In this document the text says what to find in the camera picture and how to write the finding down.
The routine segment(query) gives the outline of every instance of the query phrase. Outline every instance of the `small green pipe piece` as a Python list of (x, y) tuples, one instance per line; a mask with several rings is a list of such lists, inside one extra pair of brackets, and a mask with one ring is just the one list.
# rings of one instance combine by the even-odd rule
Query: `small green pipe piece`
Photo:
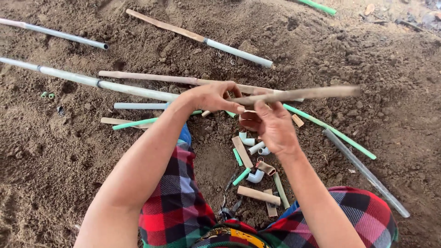
[(325, 5), (318, 4), (318, 3), (313, 2), (311, 0), (299, 0), (299, 2), (302, 2), (304, 4), (308, 4), (309, 6), (314, 7), (316, 9), (319, 9), (319, 10), (322, 10), (322, 11), (324, 11), (324, 12), (326, 12), (326, 13), (332, 15), (332, 16), (334, 16), (335, 13), (337, 13), (337, 11), (335, 9), (329, 8), (329, 7), (325, 6)]
[(235, 113), (231, 113), (231, 112), (229, 112), (229, 111), (227, 111), (227, 110), (225, 110), (225, 112), (227, 112), (227, 114), (228, 114), (229, 116), (231, 116), (231, 118), (234, 118), (234, 117), (236, 116)]
[(347, 137), (346, 135), (342, 134), (341, 132), (339, 132), (337, 129), (329, 126), (328, 124), (324, 123), (321, 120), (318, 120), (312, 116), (310, 116), (309, 114), (302, 112), (294, 107), (291, 107), (290, 105), (287, 104), (283, 104), (284, 108), (286, 108), (287, 110), (298, 114), (304, 118), (307, 118), (308, 120), (314, 122), (315, 124), (322, 126), (324, 128), (329, 128), (329, 130), (331, 130), (335, 135), (339, 136), (342, 140), (348, 142), (351, 146), (357, 148), (359, 151), (363, 152), (364, 154), (366, 154), (366, 156), (370, 157), (371, 159), (376, 159), (377, 156), (375, 156), (374, 154), (372, 154), (370, 151), (366, 150), (366, 148), (362, 147), (361, 145), (359, 145), (357, 142), (353, 141), (352, 139), (350, 139), (349, 137)]
[(237, 186), (240, 181), (242, 181), (242, 179), (244, 179), (248, 174), (250, 174), (251, 169), (250, 168), (246, 168), (244, 170), (244, 172), (242, 172), (242, 174), (240, 174), (240, 176), (238, 178), (236, 178), (236, 180), (234, 180), (233, 185)]
[[(202, 110), (196, 110), (193, 113), (191, 113), (191, 115), (197, 115), (197, 114), (202, 114)], [(118, 130), (118, 129), (133, 127), (133, 126), (137, 126), (137, 125), (141, 125), (141, 124), (153, 123), (157, 119), (158, 119), (158, 117), (151, 118), (151, 119), (145, 119), (145, 120), (138, 120), (138, 121), (129, 122), (129, 123), (124, 123), (124, 124), (121, 124), (121, 125), (113, 126), (112, 129), (113, 130)]]
[(233, 148), (233, 153), (236, 157), (237, 162), (239, 163), (239, 166), (243, 166), (242, 159), (240, 159), (239, 153), (237, 152), (236, 148)]

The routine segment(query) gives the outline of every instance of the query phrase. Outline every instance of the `hand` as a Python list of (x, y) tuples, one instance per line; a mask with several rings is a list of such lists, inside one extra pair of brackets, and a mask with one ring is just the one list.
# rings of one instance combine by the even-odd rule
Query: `hand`
[(185, 91), (181, 96), (190, 99), (194, 110), (203, 109), (210, 112), (227, 110), (236, 114), (242, 114), (245, 111), (242, 105), (226, 100), (230, 99), (228, 91), (233, 92), (237, 98), (242, 97), (242, 93), (240, 93), (239, 88), (233, 81), (198, 86)]
[(257, 113), (245, 112), (239, 123), (262, 137), (268, 149), (276, 156), (295, 154), (301, 150), (290, 113), (278, 101), (266, 105), (263, 100), (254, 104)]

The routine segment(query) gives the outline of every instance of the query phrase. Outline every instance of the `plaid pants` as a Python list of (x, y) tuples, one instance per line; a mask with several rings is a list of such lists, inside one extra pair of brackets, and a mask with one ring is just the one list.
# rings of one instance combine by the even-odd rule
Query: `plaid pants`
[[(194, 180), (194, 158), (189, 145), (179, 141), (161, 181), (141, 209), (138, 225), (144, 247), (318, 248), (301, 208), (259, 232), (237, 220), (217, 224)], [(376, 195), (350, 187), (333, 187), (329, 193), (367, 248), (389, 248), (397, 241), (391, 210)]]

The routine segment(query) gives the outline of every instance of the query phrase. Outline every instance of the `dirt ground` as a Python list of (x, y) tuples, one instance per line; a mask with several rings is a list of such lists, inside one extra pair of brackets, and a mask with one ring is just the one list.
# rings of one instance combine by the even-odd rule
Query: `dirt ground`
[[(0, 53), (93, 77), (100, 70), (121, 70), (235, 80), (280, 90), (360, 85), (358, 98), (292, 104), (377, 155), (370, 160), (354, 150), (411, 213), (403, 218), (393, 210), (401, 247), (441, 247), (440, 38), (393, 22), (362, 22), (358, 14), (371, 2), (376, 4), (374, 14), (386, 20), (422, 11), (419, 1), (406, 5), (401, 0), (326, 1), (338, 10), (335, 17), (285, 0), (3, 0), (1, 17), (106, 42), (110, 49), (2, 25)], [(250, 49), (273, 60), (274, 68), (160, 30), (129, 17), (127, 8)], [(142, 120), (161, 112), (115, 110), (114, 102), (155, 101), (6, 64), (0, 69), (0, 247), (70, 247), (106, 176), (142, 134), (135, 128), (113, 131), (100, 118)], [(170, 83), (108, 80), (173, 93), (186, 90)], [(56, 98), (40, 98), (43, 91), (54, 92)], [(60, 105), (65, 116), (56, 113)], [(237, 167), (231, 142), (241, 129), (236, 119), (219, 112), (188, 121), (198, 185), (215, 212)], [(297, 130), (300, 144), (327, 187), (348, 185), (379, 195), (360, 173), (350, 171), (353, 165), (319, 126), (304, 121)], [(256, 162), (257, 156), (251, 159)], [(294, 201), (281, 165), (273, 155), (265, 161), (277, 168)], [(271, 177), (241, 185), (276, 189)], [(239, 198), (236, 190), (227, 193), (228, 207)], [(237, 216), (257, 229), (275, 220), (267, 217), (263, 202), (247, 198)]]

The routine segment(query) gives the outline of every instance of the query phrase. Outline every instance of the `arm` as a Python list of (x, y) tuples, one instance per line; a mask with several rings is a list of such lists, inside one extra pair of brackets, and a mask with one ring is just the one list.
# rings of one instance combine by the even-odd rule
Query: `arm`
[(244, 113), (241, 124), (258, 131), (269, 150), (281, 161), (318, 246), (364, 248), (351, 222), (302, 152), (288, 111), (280, 102), (270, 108), (260, 101), (254, 109), (257, 115)]
[(136, 247), (138, 216), (167, 168), (182, 126), (195, 109), (242, 113), (224, 100), (241, 97), (234, 82), (204, 85), (181, 94), (124, 154), (86, 212), (75, 247)]

